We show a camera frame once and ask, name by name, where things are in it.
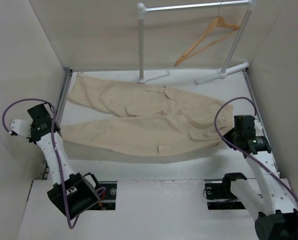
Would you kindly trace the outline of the beige trousers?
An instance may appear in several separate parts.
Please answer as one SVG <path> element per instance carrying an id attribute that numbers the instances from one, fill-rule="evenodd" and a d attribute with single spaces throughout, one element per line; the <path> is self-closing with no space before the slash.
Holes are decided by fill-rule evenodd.
<path id="1" fill-rule="evenodd" d="M 65 141 L 139 157 L 211 148 L 233 127 L 233 106 L 171 86 L 78 76 L 68 99 L 108 114 L 65 125 Z"/>

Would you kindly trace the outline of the wooden clothes hanger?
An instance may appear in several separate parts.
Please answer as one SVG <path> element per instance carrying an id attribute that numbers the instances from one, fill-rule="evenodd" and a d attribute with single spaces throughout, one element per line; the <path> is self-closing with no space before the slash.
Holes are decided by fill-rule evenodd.
<path id="1" fill-rule="evenodd" d="M 207 26 L 205 26 L 206 22 L 204 20 L 199 22 L 195 32 L 190 31 L 186 40 L 177 43 L 177 51 L 182 50 L 183 52 L 175 61 L 175 67 L 178 67 L 188 59 L 201 54 L 201 52 L 211 48 L 240 30 L 240 24 L 230 22 L 228 21 L 228 17 L 220 14 L 221 7 L 224 3 L 225 2 L 222 1 L 219 4 L 216 17 L 208 18 L 210 23 L 208 23 Z"/>

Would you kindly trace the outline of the white clothes rack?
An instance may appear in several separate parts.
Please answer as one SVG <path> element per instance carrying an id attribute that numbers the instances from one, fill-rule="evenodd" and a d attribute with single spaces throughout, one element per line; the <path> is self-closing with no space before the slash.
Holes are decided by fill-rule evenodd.
<path id="1" fill-rule="evenodd" d="M 172 10 L 184 10 L 184 9 L 195 9 L 195 8 L 218 8 L 221 7 L 232 7 L 232 6 L 247 6 L 247 10 L 243 17 L 241 24 L 231 24 L 227 23 L 225 19 L 218 15 L 206 28 L 203 32 L 201 37 L 185 52 L 183 53 L 178 60 L 175 62 L 175 66 L 177 67 L 179 64 L 183 63 L 184 61 L 188 60 L 189 58 L 201 53 L 202 51 L 210 48 L 211 46 L 215 45 L 216 43 L 220 42 L 224 38 L 230 36 L 233 33 L 236 33 L 234 41 L 230 47 L 228 55 L 223 63 L 222 68 L 220 68 L 217 72 L 212 75 L 205 76 L 201 79 L 197 79 L 195 82 L 198 85 L 208 83 L 217 79 L 225 79 L 228 75 L 232 75 L 234 73 L 240 72 L 245 70 L 249 67 L 248 62 L 244 62 L 233 67 L 229 67 L 229 63 L 237 49 L 239 41 L 242 37 L 242 34 L 247 26 L 250 16 L 257 4 L 256 0 L 231 0 L 231 1 L 218 1 L 218 2 L 208 2 L 208 3 L 197 3 L 197 4 L 185 4 L 185 5 L 173 5 L 173 6 L 161 6 L 161 7 L 149 7 L 147 8 L 144 3 L 139 2 L 137 4 L 137 16 L 138 16 L 138 64 L 139 64 L 139 83 L 145 83 L 148 80 L 145 78 L 144 75 L 144 19 L 146 13 L 149 12 L 161 12 L 161 11 L 172 11 Z M 224 28 L 224 29 L 231 29 L 229 33 L 224 35 L 223 37 L 213 41 L 212 43 L 208 44 L 207 46 L 203 47 L 202 49 L 193 52 L 195 48 L 215 29 L 215 28 Z"/>

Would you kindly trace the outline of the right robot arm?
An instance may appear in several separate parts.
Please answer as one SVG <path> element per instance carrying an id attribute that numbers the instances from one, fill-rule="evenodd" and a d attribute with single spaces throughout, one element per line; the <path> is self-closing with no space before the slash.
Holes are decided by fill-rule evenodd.
<path id="1" fill-rule="evenodd" d="M 298 210 L 275 168 L 272 150 L 265 136 L 257 135 L 252 115 L 234 116 L 234 127 L 224 135 L 231 148 L 239 148 L 250 166 L 259 192 L 242 173 L 226 174 L 221 185 L 227 198 L 236 196 L 254 220 L 260 240 L 298 240 Z"/>

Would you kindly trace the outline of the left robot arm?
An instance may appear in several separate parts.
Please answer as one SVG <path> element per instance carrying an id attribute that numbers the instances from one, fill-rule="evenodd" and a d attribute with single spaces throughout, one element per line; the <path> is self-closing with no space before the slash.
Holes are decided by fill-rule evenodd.
<path id="1" fill-rule="evenodd" d="M 28 111 L 32 118 L 30 141 L 43 152 L 52 180 L 49 200 L 70 220 L 99 203 L 106 191 L 91 172 L 75 173 L 68 164 L 60 127 L 43 103 Z"/>

